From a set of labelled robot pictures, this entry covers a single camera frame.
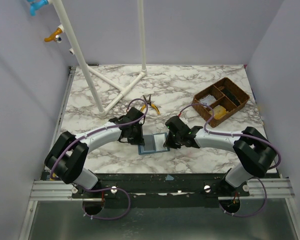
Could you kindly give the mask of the blue card holder wallet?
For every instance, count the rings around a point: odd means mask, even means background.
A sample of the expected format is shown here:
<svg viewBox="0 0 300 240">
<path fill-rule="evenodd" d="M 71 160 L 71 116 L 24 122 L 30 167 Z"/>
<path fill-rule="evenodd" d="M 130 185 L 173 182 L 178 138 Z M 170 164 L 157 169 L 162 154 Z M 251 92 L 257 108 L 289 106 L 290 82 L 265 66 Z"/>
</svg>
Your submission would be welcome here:
<svg viewBox="0 0 300 240">
<path fill-rule="evenodd" d="M 144 135 L 144 145 L 138 145 L 138 154 L 148 155 L 169 152 L 170 148 L 164 146 L 167 136 L 167 132 Z"/>
</svg>

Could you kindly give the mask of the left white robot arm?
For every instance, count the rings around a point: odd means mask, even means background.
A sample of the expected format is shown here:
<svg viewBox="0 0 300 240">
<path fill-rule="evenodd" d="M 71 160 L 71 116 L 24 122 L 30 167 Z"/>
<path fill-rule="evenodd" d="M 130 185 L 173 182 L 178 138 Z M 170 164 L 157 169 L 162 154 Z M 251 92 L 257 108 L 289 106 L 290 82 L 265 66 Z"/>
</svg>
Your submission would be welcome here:
<svg viewBox="0 0 300 240">
<path fill-rule="evenodd" d="M 114 117 L 102 127 L 90 132 L 74 135 L 63 132 L 44 160 L 51 175 L 56 175 L 65 184 L 76 184 L 91 198 L 97 197 L 101 191 L 99 178 L 84 168 L 87 155 L 111 142 L 126 139 L 130 145 L 144 145 L 141 119 L 145 115 L 135 107 L 131 107 L 121 117 Z"/>
</svg>

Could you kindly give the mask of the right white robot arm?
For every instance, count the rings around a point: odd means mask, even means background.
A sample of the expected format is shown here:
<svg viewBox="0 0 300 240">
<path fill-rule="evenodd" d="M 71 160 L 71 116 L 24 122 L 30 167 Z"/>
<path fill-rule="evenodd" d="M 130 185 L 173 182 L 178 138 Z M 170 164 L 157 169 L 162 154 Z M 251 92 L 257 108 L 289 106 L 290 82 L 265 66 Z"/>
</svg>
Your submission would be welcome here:
<svg viewBox="0 0 300 240">
<path fill-rule="evenodd" d="M 235 153 L 239 163 L 220 181 L 220 191 L 231 196 L 238 187 L 253 177 L 262 178 L 270 169 L 277 153 L 264 136 L 254 127 L 243 131 L 211 131 L 206 126 L 189 128 L 179 116 L 165 122 L 168 135 L 164 146 L 171 149 L 214 148 Z"/>
</svg>

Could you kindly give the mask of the yellow item in basket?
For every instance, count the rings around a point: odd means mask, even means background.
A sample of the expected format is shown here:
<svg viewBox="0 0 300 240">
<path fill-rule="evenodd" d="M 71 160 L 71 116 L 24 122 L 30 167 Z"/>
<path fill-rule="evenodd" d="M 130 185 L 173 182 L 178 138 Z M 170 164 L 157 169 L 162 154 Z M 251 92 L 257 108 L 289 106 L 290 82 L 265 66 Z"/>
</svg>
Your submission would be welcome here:
<svg viewBox="0 0 300 240">
<path fill-rule="evenodd" d="M 228 113 L 227 109 L 222 105 L 217 105 L 213 110 L 209 111 L 209 114 L 213 116 L 214 119 L 219 120 L 223 118 Z"/>
</svg>

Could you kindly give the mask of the white packets in basket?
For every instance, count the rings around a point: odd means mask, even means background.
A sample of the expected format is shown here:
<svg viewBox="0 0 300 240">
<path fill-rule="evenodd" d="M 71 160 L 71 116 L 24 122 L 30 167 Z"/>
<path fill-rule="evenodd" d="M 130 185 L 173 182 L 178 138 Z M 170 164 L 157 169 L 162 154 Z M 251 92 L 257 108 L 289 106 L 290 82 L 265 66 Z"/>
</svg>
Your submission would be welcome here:
<svg viewBox="0 0 300 240">
<path fill-rule="evenodd" d="M 205 107 L 210 106 L 211 104 L 213 104 L 216 101 L 217 101 L 217 99 L 211 94 L 208 94 L 199 100 L 199 102 L 202 105 L 204 105 Z"/>
</svg>

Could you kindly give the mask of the brown woven basket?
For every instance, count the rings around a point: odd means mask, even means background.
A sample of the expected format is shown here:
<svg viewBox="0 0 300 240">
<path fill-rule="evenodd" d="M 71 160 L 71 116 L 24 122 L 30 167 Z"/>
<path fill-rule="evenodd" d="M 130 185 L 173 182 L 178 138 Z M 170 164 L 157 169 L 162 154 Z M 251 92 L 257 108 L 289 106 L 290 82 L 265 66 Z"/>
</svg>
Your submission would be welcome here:
<svg viewBox="0 0 300 240">
<path fill-rule="evenodd" d="M 227 96 L 225 96 L 221 91 L 220 87 L 225 87 L 228 89 L 240 102 L 240 106 L 236 106 Z M 208 106 L 204 106 L 200 103 L 200 99 L 203 98 L 206 95 L 213 95 L 216 98 L 216 101 Z M 237 84 L 235 84 L 232 80 L 230 80 L 228 77 L 224 77 L 220 80 L 218 80 L 216 83 L 213 83 L 212 85 L 208 86 L 207 88 L 201 90 L 199 93 L 195 94 L 192 100 L 193 108 L 199 113 L 199 115 L 204 119 L 208 120 L 210 117 L 214 117 L 213 115 L 210 115 L 209 111 L 212 111 L 213 108 L 215 108 L 217 105 L 221 105 L 225 107 L 228 111 L 228 113 L 222 117 L 219 120 L 212 119 L 208 124 L 215 128 L 218 125 L 220 125 L 222 122 L 230 118 L 232 115 L 237 113 L 239 110 L 241 110 L 248 100 L 250 99 L 250 96 L 242 90 Z"/>
</svg>

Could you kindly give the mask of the black item in basket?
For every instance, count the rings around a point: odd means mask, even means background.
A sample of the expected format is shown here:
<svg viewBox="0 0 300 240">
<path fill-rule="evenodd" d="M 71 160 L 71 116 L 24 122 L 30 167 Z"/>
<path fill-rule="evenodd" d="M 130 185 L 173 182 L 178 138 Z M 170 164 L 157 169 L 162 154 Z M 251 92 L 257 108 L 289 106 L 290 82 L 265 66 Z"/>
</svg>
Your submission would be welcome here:
<svg viewBox="0 0 300 240">
<path fill-rule="evenodd" d="M 220 87 L 219 90 L 226 96 L 228 97 L 237 107 L 241 105 L 239 100 L 233 95 L 227 88 L 225 87 Z"/>
</svg>

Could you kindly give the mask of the orange brass tap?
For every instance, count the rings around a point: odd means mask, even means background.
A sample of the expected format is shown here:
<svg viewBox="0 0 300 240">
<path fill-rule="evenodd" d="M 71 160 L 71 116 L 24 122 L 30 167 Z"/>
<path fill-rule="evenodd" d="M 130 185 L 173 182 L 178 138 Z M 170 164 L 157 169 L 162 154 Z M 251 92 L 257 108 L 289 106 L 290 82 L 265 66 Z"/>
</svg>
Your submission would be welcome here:
<svg viewBox="0 0 300 240">
<path fill-rule="evenodd" d="M 64 27 L 62 24 L 60 24 L 57 29 L 49 36 L 44 38 L 44 42 L 56 42 L 60 43 L 62 41 L 61 34 L 64 32 Z"/>
</svg>

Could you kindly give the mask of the yellow handled pliers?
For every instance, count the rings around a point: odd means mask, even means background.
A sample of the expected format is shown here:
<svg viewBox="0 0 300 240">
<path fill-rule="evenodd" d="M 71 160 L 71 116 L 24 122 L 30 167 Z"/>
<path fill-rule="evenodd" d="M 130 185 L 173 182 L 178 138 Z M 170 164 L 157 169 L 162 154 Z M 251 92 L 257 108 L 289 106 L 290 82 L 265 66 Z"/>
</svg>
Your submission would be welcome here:
<svg viewBox="0 0 300 240">
<path fill-rule="evenodd" d="M 142 112 L 143 110 L 146 109 L 146 107 L 150 106 L 151 108 L 153 108 L 158 115 L 160 115 L 160 111 L 159 108 L 152 102 L 151 100 L 151 94 L 148 96 L 148 98 L 143 95 L 143 100 L 145 101 L 145 104 L 141 107 L 140 111 Z"/>
</svg>

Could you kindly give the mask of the aluminium extrusion rail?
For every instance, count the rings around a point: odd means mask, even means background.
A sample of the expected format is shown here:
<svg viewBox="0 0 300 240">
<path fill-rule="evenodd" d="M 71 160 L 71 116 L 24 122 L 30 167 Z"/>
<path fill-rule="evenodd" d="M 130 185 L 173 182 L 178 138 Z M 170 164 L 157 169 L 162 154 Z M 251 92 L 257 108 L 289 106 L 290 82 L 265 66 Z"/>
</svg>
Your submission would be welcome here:
<svg viewBox="0 0 300 240">
<path fill-rule="evenodd" d="M 241 200 L 264 198 L 264 190 L 268 199 L 290 199 L 295 197 L 292 184 L 288 178 L 250 179 L 247 182 L 249 195 L 239 194 Z M 97 201 L 83 195 L 75 196 L 73 186 L 62 181 L 35 181 L 30 192 L 31 201 Z"/>
</svg>

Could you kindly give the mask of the white PVC pipe frame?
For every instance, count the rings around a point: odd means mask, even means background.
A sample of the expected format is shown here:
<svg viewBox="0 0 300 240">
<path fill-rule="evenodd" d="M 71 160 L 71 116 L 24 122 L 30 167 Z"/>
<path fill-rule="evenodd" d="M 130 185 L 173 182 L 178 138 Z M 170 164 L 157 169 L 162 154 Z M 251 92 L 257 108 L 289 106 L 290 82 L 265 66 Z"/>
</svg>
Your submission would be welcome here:
<svg viewBox="0 0 300 240">
<path fill-rule="evenodd" d="M 97 1 L 86 1 L 87 10 L 82 3 L 49 1 L 59 19 L 53 29 L 62 29 L 61 50 L 69 63 L 80 67 L 93 103 L 105 116 L 147 75 L 144 2 L 101 2 L 100 10 L 92 9 Z M 127 64 L 129 58 L 137 69 L 127 83 L 120 84 L 115 77 L 93 68 L 96 64 Z"/>
</svg>

